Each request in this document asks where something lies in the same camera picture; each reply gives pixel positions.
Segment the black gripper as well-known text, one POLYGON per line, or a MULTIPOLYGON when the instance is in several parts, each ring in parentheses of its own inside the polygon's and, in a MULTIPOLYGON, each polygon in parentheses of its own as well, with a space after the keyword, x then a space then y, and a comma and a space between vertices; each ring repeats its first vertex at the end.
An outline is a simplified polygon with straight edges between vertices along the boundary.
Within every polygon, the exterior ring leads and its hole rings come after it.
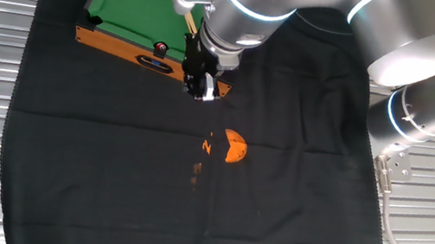
POLYGON ((182 60, 184 89, 195 100, 208 102, 219 99, 219 88, 214 78, 218 73, 218 59, 204 47, 199 35, 187 33, 185 45, 182 60))

